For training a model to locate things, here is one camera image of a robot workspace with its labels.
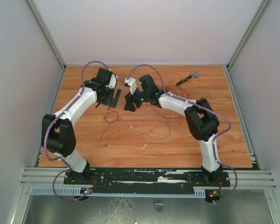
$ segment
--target enclosure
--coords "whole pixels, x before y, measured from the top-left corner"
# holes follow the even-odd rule
[[[96,81],[104,66],[90,61],[112,71],[116,104],[97,91],[73,122],[96,175],[68,184],[67,164],[42,147],[43,117]],[[139,64],[153,66],[133,72],[139,90],[149,74],[158,92],[133,112],[127,77]],[[216,140],[220,183],[190,177],[206,157],[187,109],[162,103],[173,95],[206,99],[222,115],[218,133],[230,121]],[[63,202],[52,185],[87,200]],[[212,192],[228,197],[208,203]],[[59,222],[280,223],[280,0],[0,1],[0,223]]]

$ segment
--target cable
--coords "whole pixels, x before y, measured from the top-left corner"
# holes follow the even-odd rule
[[[214,191],[213,191],[213,194],[216,194],[217,192],[221,191],[221,188],[222,188],[222,180],[220,180],[219,183],[220,183],[219,189],[218,189],[218,190],[214,190]]]
[[[148,112],[145,113],[145,114],[131,114],[131,113],[127,113],[127,114],[121,114],[121,115],[119,115],[118,112],[115,111],[115,110],[112,110],[112,111],[108,112],[107,114],[109,114],[109,113],[111,113],[111,112],[117,113],[117,118],[116,118],[114,121],[107,121],[109,124],[108,124],[108,126],[106,127],[106,129],[103,131],[103,133],[101,134],[101,137],[99,138],[99,140],[100,140],[100,141],[102,140],[104,134],[107,132],[107,130],[108,130],[108,128],[110,127],[110,125],[113,124],[114,122],[116,122],[120,117],[122,117],[122,116],[141,117],[141,116],[145,116],[145,115],[147,115],[147,114],[149,114],[149,113],[151,113],[151,112],[153,112],[153,111],[155,111],[155,112],[160,112],[160,111],[157,111],[157,110],[155,110],[155,109],[153,109],[153,110],[151,110],[151,111],[148,111]],[[164,118],[164,121],[165,121],[165,123],[166,123],[166,125],[167,125],[167,127],[168,127],[168,129],[169,129],[169,133],[167,134],[167,136],[164,137],[164,138],[161,138],[161,139],[156,139],[156,138],[152,137],[151,135],[149,135],[149,134],[147,134],[147,133],[142,133],[142,135],[147,135],[149,138],[151,138],[151,139],[153,139],[153,140],[158,140],[158,141],[160,141],[160,140],[165,140],[166,138],[169,137],[169,135],[170,135],[170,133],[171,133],[171,128],[170,128],[168,122],[166,121],[166,119],[172,119],[172,118],[166,118],[166,117],[164,117],[164,116],[162,115],[162,113],[161,113],[161,115],[159,115],[159,116],[161,116],[161,117]]]
[[[174,90],[174,89],[170,89],[170,88],[167,88],[167,87],[166,87],[166,90],[168,90],[168,91],[170,91],[170,92],[173,92],[173,94],[177,95],[177,92],[176,92],[176,90]]]
[[[57,194],[57,192],[56,192],[56,190],[55,190],[55,183],[56,183],[57,178],[60,176],[60,174],[65,173],[65,172],[68,173],[68,172],[70,172],[70,171],[71,171],[71,168],[69,168],[69,169],[67,169],[67,170],[63,170],[63,171],[61,171],[59,174],[57,174],[57,176],[54,178],[54,181],[53,181],[53,193],[54,193],[54,195],[55,195],[58,199],[60,199],[61,201],[64,201],[64,202],[76,202],[76,201],[80,200],[81,198],[83,198],[83,197],[85,197],[85,196],[87,196],[87,195],[91,195],[91,194],[92,194],[92,191],[90,191],[89,193],[84,194],[84,195],[82,195],[82,196],[76,198],[75,200],[67,200],[67,199],[64,199],[64,198],[60,197],[60,196]]]
[[[230,191],[230,193],[229,193],[228,195],[226,195],[225,197],[223,197],[223,198],[217,200],[216,203],[219,202],[219,201],[222,201],[223,199],[225,199],[225,198],[227,198],[227,197],[229,197],[229,196],[235,191],[235,189],[237,188],[237,185],[238,185],[238,175],[237,175],[237,172],[235,171],[234,168],[232,168],[231,166],[228,166],[228,165],[226,165],[226,164],[223,164],[223,163],[221,163],[221,162],[218,160],[217,155],[216,155],[215,141],[216,141],[216,139],[217,139],[219,136],[221,136],[222,134],[228,132],[228,131],[231,129],[231,123],[230,123],[230,121],[229,121],[227,118],[223,117],[222,115],[220,115],[220,114],[214,112],[213,110],[210,110],[210,109],[208,109],[208,108],[206,108],[206,107],[204,107],[204,106],[201,106],[201,105],[199,105],[199,104],[196,104],[196,103],[192,102],[190,99],[186,99],[186,98],[182,98],[182,97],[179,97],[179,96],[175,96],[175,95],[173,95],[173,94],[170,94],[170,93],[166,92],[166,90],[165,90],[165,85],[164,85],[164,81],[163,81],[162,76],[160,75],[159,71],[158,71],[155,67],[153,67],[153,66],[151,66],[151,65],[149,65],[149,64],[140,64],[140,65],[136,66],[135,68],[133,68],[133,69],[131,70],[130,74],[128,75],[127,79],[129,79],[129,78],[132,76],[133,72],[134,72],[137,68],[142,67],[142,66],[147,66],[147,67],[153,69],[153,70],[157,73],[157,75],[159,76],[160,81],[161,81],[161,83],[162,83],[162,87],[163,87],[164,93],[165,93],[166,95],[168,95],[168,96],[170,96],[170,97],[172,97],[172,98],[175,98],[175,99],[184,101],[184,102],[186,102],[187,104],[194,105],[194,106],[196,106],[196,107],[198,107],[198,108],[200,108],[200,109],[203,109],[203,110],[205,110],[205,111],[207,111],[207,112],[209,112],[209,113],[212,113],[212,114],[216,115],[217,117],[220,117],[221,119],[223,119],[224,121],[226,121],[226,123],[228,124],[228,128],[227,128],[227,129],[225,129],[224,131],[220,132],[219,134],[217,134],[217,135],[213,138],[213,140],[212,140],[212,149],[213,149],[213,154],[214,154],[214,158],[215,158],[215,160],[216,160],[216,163],[218,163],[218,164],[221,165],[221,166],[230,168],[230,169],[233,171],[234,175],[235,175],[235,184],[234,184],[233,189]]]
[[[98,180],[97,180],[97,178],[95,176],[91,176],[90,178],[92,179],[92,187],[91,187],[91,189],[93,190],[95,185],[97,184]]]
[[[53,125],[56,123],[56,121],[57,121],[59,118],[61,118],[61,117],[65,114],[65,112],[68,111],[68,110],[76,103],[76,101],[83,95],[84,89],[85,89],[85,85],[84,85],[84,72],[85,72],[85,69],[87,68],[87,66],[90,65],[90,64],[92,64],[92,63],[100,63],[100,64],[104,65],[107,69],[109,69],[109,67],[108,67],[105,63],[100,62],[100,61],[91,61],[91,62],[88,62],[88,63],[83,67],[82,72],[81,72],[82,89],[81,89],[81,91],[80,91],[80,94],[79,94],[76,98],[74,98],[74,100],[70,103],[70,105],[68,105],[68,107],[66,107],[66,108],[64,109],[63,112],[61,112],[58,116],[56,116],[56,118],[54,118],[54,119],[52,120],[52,122],[49,124],[49,126],[48,126],[48,128],[47,128],[47,131],[46,131],[46,133],[45,133],[45,138],[44,138],[44,141],[43,141],[43,149],[44,149],[45,155],[46,155],[46,157],[47,157],[47,159],[48,159],[49,161],[55,161],[55,160],[60,159],[59,157],[56,157],[56,158],[52,159],[52,158],[50,158],[49,155],[48,155],[47,143],[48,143],[49,132],[50,132],[51,128],[53,127]]]
[[[179,88],[181,91],[184,91],[188,95],[187,97],[189,97],[189,93],[187,91],[185,91],[182,87],[179,87],[178,85],[169,85],[166,88],[171,87],[171,86],[175,86],[175,87]]]

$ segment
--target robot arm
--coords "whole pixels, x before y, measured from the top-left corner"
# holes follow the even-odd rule
[[[202,171],[205,174],[205,178],[210,182],[217,179],[223,171],[222,166],[217,163],[212,149],[212,140],[216,136],[217,127],[219,126],[217,117],[187,102],[165,94],[163,90],[158,89],[150,75],[142,76],[139,80],[143,91],[139,91],[134,78],[125,80],[125,86],[130,87],[129,93],[125,95],[125,110],[134,112],[136,107],[139,108],[143,102],[150,102],[151,105],[170,109],[185,116],[191,134],[198,140],[200,145],[203,158]],[[204,98],[189,101],[211,109],[208,101]],[[215,153],[218,158],[216,141]]]
[[[76,137],[73,127],[87,108],[96,102],[98,105],[104,104],[113,108],[116,107],[121,93],[121,90],[117,90],[116,96],[113,98],[116,82],[117,77],[111,71],[101,68],[98,70],[96,78],[85,81],[82,94],[82,88],[80,88],[76,96],[64,108],[54,115],[46,114],[42,119],[43,146],[44,136],[49,124],[57,116],[63,114],[49,131],[47,149],[62,159],[76,173],[84,172],[85,167],[90,165],[76,150]],[[77,97],[78,100],[70,109],[66,110]]]

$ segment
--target white wall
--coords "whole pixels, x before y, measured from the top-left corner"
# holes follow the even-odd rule
[[[0,1],[0,224],[11,218],[25,166],[34,165],[60,75],[26,2]]]
[[[231,69],[260,160],[280,189],[280,0]]]
[[[226,64],[262,0],[35,0],[66,64]]]

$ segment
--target wooden board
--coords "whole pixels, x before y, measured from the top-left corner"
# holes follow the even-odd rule
[[[143,105],[135,113],[124,111],[124,95],[129,88],[123,85],[125,78],[134,66],[111,66],[111,70],[119,76],[117,87],[122,90],[118,107],[119,114],[142,115],[152,110],[151,106]],[[190,95],[191,99],[206,98],[214,111],[225,116],[232,123],[231,130],[217,140],[218,153],[221,162],[233,167],[252,167],[245,139],[231,98],[222,66],[156,66],[161,73],[165,86],[175,85],[187,77],[192,71],[199,73],[198,78],[192,78],[181,87]],[[61,89],[56,101],[55,111],[60,110],[77,93],[81,85],[82,67],[68,66],[66,68]],[[96,76],[98,67],[89,67],[85,71],[85,80]],[[137,69],[133,77],[150,74],[157,85],[161,85],[156,73],[147,67]],[[173,87],[178,95],[182,91]],[[166,121],[154,111],[145,116],[121,116],[112,123],[100,137],[108,123],[105,115],[108,107],[92,105],[75,125],[77,149],[80,154],[96,167],[200,167],[202,157],[198,142],[191,136],[184,118],[179,114],[166,109],[159,109]],[[116,113],[110,113],[107,119],[114,120]],[[227,128],[227,124],[220,120],[219,131]],[[169,125],[171,132],[164,140],[153,140],[144,133],[156,139],[168,135]],[[64,166],[60,161],[50,162],[44,153],[41,154],[39,166]]]

